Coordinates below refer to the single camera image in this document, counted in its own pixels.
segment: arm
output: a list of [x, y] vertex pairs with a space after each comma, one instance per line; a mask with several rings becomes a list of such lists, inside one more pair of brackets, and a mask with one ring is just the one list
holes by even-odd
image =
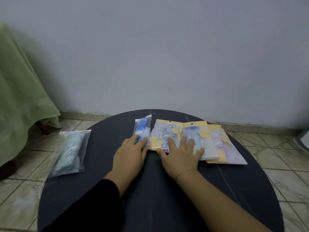
[[163, 150], [156, 150], [163, 167], [194, 204], [210, 231], [270, 231], [197, 171], [198, 161], [205, 149], [193, 155], [194, 139], [187, 144], [187, 137], [184, 136], [179, 148], [171, 138], [168, 144], [168, 156]]
[[135, 144], [138, 137], [124, 140], [114, 155], [112, 171], [43, 231], [119, 231], [124, 221], [120, 198], [143, 167], [148, 150], [142, 150], [147, 138]]

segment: baseboard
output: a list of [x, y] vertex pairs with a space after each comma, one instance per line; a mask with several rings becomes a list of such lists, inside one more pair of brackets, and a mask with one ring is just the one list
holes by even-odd
[[[90, 121], [101, 121], [112, 116], [111, 114], [100, 114], [100, 113], [79, 113], [79, 112], [60, 112], [60, 113], [61, 115], [59, 116], [59, 118], [73, 119], [73, 120], [90, 120]], [[250, 125], [250, 124], [234, 124], [234, 123], [218, 123], [218, 122], [211, 122], [211, 123], [220, 124], [225, 131], [235, 131], [235, 132], [296, 136], [302, 131], [302, 129], [266, 126], [266, 125]]]

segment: black tabletop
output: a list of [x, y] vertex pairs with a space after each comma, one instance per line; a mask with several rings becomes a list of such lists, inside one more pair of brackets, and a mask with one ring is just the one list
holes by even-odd
[[[47, 179], [39, 206], [39, 231], [112, 169], [116, 150], [133, 134], [134, 120], [148, 114], [152, 114], [151, 129], [156, 119], [202, 121], [176, 111], [151, 109], [121, 113], [92, 126], [84, 159], [85, 172]], [[200, 161], [198, 171], [269, 229], [284, 231], [280, 206], [266, 174], [252, 155], [229, 137], [248, 165]], [[126, 219], [122, 231], [208, 231], [193, 204], [164, 171], [156, 152], [148, 151], [143, 169], [124, 196]]]

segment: packaged item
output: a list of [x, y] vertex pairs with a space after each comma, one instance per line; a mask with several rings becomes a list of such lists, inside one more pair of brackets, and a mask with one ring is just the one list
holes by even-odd
[[84, 156], [91, 130], [60, 132], [60, 142], [55, 152], [60, 157], [52, 167], [48, 177], [84, 171]]
[[193, 154], [199, 151], [202, 147], [205, 148], [205, 152], [202, 155], [201, 160], [218, 159], [217, 149], [208, 129], [207, 121], [184, 123], [181, 136], [184, 135], [187, 136], [188, 142], [190, 138], [194, 138], [195, 140]]
[[218, 151], [218, 159], [207, 160], [208, 164], [247, 164], [220, 125], [208, 125], [208, 127]]
[[182, 128], [183, 123], [181, 122], [157, 119], [150, 133], [149, 149], [155, 151], [157, 148], [161, 148], [169, 153], [168, 137], [171, 137], [175, 141], [176, 146], [179, 147]]
[[136, 142], [143, 139], [144, 137], [148, 137], [148, 140], [145, 146], [149, 144], [150, 122], [151, 122], [151, 115], [146, 116], [141, 119], [135, 119], [133, 135], [136, 135], [136, 134], [139, 135], [139, 138], [138, 140], [136, 140]]

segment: gray wall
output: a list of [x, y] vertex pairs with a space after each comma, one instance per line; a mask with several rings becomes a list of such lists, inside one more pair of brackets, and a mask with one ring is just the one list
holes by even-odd
[[0, 0], [62, 111], [309, 124], [309, 0]]

